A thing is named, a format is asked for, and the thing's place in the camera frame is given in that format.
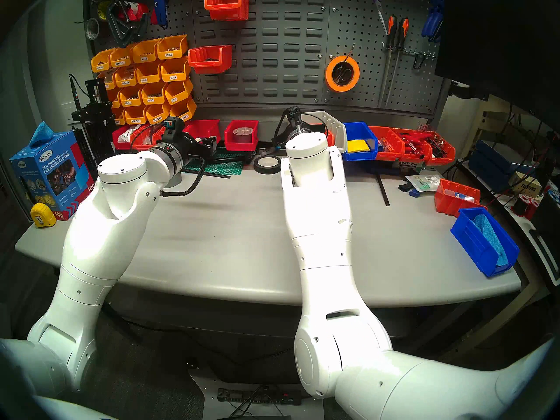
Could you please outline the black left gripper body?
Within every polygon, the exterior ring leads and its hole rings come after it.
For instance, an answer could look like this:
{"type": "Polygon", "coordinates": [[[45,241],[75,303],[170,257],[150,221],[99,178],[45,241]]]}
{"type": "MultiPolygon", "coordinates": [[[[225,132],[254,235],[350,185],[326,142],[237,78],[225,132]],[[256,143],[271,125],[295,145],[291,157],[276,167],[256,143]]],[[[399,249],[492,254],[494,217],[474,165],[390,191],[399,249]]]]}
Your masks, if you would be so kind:
{"type": "Polygon", "coordinates": [[[183,133],[186,144],[186,154],[189,158],[206,160],[206,145],[197,141],[189,133],[183,133]]]}

